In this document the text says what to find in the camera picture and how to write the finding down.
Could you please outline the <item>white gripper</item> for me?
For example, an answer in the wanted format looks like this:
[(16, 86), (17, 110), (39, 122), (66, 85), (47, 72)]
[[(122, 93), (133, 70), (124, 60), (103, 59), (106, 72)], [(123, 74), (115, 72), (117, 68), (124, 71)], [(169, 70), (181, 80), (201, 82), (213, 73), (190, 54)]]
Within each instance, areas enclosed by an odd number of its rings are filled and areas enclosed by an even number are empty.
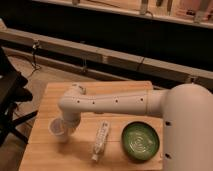
[(73, 134), (80, 124), (80, 116), (79, 115), (63, 116), (62, 119), (63, 119), (65, 126), (68, 129), (69, 134)]

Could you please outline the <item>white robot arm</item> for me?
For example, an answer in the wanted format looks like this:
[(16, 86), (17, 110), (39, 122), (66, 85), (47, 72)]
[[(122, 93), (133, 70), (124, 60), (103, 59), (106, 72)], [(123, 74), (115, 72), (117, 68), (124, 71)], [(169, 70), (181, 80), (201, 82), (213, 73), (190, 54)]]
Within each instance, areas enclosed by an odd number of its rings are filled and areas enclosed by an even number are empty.
[(163, 171), (213, 171), (213, 93), (201, 85), (99, 95), (75, 85), (58, 106), (70, 127), (83, 112), (161, 117)]

